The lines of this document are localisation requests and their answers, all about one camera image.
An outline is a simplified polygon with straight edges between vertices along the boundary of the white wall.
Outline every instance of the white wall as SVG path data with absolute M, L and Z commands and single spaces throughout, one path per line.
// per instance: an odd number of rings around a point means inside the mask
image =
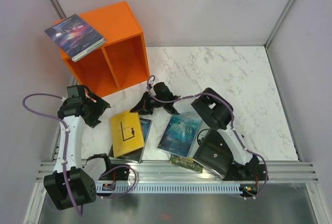
M 332 0 L 297 0 L 269 49 L 295 140 L 332 209 Z
M 69 16 L 123 0 L 59 0 Z M 148 46 L 264 45 L 287 0 L 127 0 Z
M 44 33 L 57 19 L 47 0 L 0 0 L 0 7 L 0 222 L 22 223 L 57 124 L 21 102 L 34 92 L 65 96 L 70 73 Z M 42 97 L 28 104 L 56 114 L 61 102 Z

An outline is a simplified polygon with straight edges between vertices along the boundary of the orange shelf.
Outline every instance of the orange shelf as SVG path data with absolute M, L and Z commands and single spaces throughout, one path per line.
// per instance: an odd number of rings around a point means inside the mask
M 80 84 L 103 97 L 147 80 L 149 66 L 143 31 L 127 2 L 79 16 L 106 39 L 102 47 L 77 62 L 60 51 Z

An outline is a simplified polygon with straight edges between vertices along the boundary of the white marble tabletop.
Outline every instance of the white marble tabletop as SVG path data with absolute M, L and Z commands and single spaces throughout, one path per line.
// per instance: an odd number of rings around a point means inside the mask
M 210 87 L 233 107 L 237 129 L 248 148 L 266 160 L 297 160 L 264 47 L 147 47 L 150 74 L 155 83 L 165 82 L 175 95 L 192 95 Z M 132 108 L 146 91 L 146 82 L 111 94 L 102 121 L 96 128 L 86 127 L 82 139 L 82 158 L 108 152 L 112 144 L 109 119 Z M 168 160 L 157 150 L 171 116 L 162 108 L 152 116 L 144 160 Z

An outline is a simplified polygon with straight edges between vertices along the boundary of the shelf compartment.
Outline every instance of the shelf compartment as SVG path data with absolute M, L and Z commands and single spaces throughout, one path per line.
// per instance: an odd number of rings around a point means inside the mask
M 138 35 L 105 47 L 120 89 L 146 81 L 148 78 L 143 41 L 143 35 Z
M 119 90 L 101 49 L 97 49 L 81 60 L 65 60 L 75 78 L 87 85 L 96 95 L 103 97 Z

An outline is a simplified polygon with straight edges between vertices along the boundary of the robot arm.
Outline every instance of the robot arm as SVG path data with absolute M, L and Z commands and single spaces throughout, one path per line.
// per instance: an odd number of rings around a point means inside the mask
M 44 177 L 44 186 L 59 210 L 73 207 L 65 186 L 64 173 L 67 174 L 76 204 L 84 205 L 95 201 L 95 182 L 106 169 L 110 169 L 109 157 L 105 153 L 90 157 L 84 169 L 81 162 L 85 125 L 96 127 L 100 123 L 99 117 L 105 109 L 110 108 L 110 105 L 84 85 L 67 87 L 67 92 L 68 98 L 60 107 L 58 117 L 65 122 L 68 129 L 60 124 L 59 156 L 53 173 Z M 67 142 L 65 142 L 66 132 L 69 132 Z M 66 160 L 63 157 L 64 150 L 66 150 Z M 66 171 L 63 171 L 63 163 L 66 164 Z
M 222 99 L 233 111 L 233 107 L 219 94 L 211 88 L 206 88 L 200 96 L 188 97 L 181 101 L 176 101 L 179 96 L 173 95 L 163 82 L 155 84 L 154 91 L 156 93 L 154 97 L 149 92 L 145 92 L 139 103 L 131 109 L 131 112 L 141 115 L 152 114 L 153 109 L 156 107 L 163 107 L 172 115 L 196 111 L 210 129 L 216 130 L 225 141 L 232 152 L 233 159 L 238 167 L 238 173 L 241 174 L 242 178 L 245 179 L 249 174 L 252 175 L 259 164 L 259 160 L 255 155 L 252 155 L 243 148 L 245 147 L 245 141 L 242 135 L 231 127 L 231 113 L 229 108 L 214 97 L 209 96 L 214 95 Z

